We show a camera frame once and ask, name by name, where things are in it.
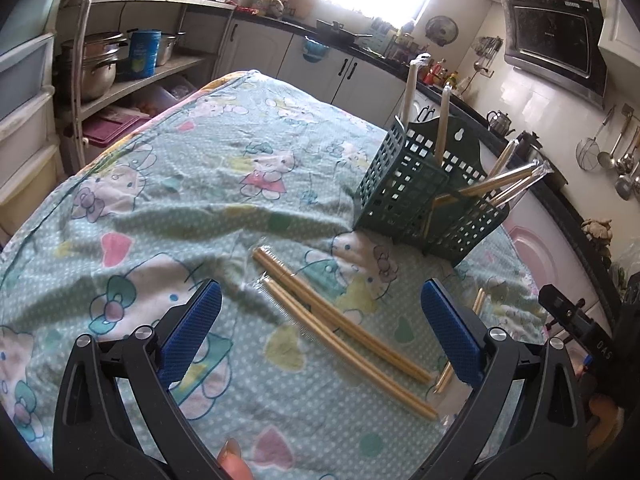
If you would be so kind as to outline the person's left hand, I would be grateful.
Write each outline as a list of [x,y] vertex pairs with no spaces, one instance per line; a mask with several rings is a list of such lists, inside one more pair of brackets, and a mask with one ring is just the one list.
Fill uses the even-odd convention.
[[239,443],[228,439],[217,456],[217,462],[232,480],[253,480],[250,466],[242,459]]

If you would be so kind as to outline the person's right hand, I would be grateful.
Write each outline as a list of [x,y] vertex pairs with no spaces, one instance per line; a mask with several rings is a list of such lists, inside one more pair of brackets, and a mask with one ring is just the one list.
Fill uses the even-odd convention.
[[620,368],[585,356],[576,370],[580,400],[587,423],[587,448],[590,454],[605,445],[615,434],[620,411]]

